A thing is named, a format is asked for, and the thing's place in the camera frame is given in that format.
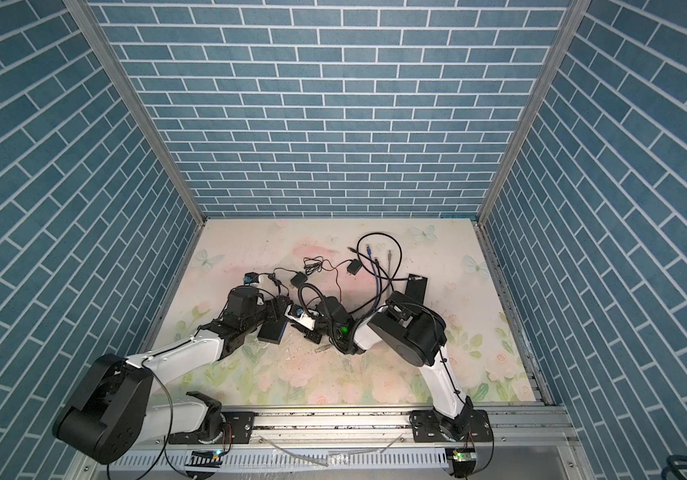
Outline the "black network switch blue ports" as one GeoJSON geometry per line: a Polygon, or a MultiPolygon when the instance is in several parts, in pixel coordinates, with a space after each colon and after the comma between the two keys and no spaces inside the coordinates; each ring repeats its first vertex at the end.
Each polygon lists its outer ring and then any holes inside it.
{"type": "Polygon", "coordinates": [[[257,339],[264,343],[274,345],[281,344],[286,326],[286,319],[265,322],[265,324],[262,324],[258,330],[257,339]]]}

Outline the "black ethernet cable gold plug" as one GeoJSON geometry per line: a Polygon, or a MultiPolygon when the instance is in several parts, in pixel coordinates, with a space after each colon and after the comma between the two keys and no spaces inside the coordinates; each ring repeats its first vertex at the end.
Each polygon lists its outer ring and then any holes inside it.
{"type": "Polygon", "coordinates": [[[403,246],[393,234],[381,231],[367,232],[347,250],[351,254],[349,259],[357,259],[363,264],[359,273],[365,272],[367,277],[375,282],[375,292],[357,307],[358,310],[379,305],[387,295],[397,290],[399,282],[407,281],[405,276],[401,276],[401,264],[405,258],[403,246]]]}

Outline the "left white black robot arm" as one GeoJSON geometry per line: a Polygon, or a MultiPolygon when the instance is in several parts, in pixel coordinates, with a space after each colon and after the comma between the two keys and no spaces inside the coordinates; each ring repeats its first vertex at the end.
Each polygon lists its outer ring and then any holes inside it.
{"type": "Polygon", "coordinates": [[[57,414],[53,436],[102,465],[152,438],[179,435],[195,443],[219,442],[225,422],[220,401],[189,391],[183,402],[153,408],[151,396],[169,392],[171,381],[227,358],[248,334],[264,324],[283,324],[298,310],[286,295],[237,286],[221,312],[191,336],[128,357],[100,356],[57,414]]]}

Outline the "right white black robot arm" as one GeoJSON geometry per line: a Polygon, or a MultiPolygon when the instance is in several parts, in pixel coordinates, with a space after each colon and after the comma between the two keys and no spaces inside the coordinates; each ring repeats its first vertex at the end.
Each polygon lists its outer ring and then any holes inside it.
{"type": "Polygon", "coordinates": [[[487,414],[475,409],[461,389],[447,352],[445,322],[439,314],[405,294],[395,292],[385,305],[361,320],[353,319],[336,298],[322,296],[297,312],[327,334],[345,355],[361,355],[383,343],[407,364],[415,366],[431,394],[433,415],[443,436],[451,441],[495,442],[487,414]]]}

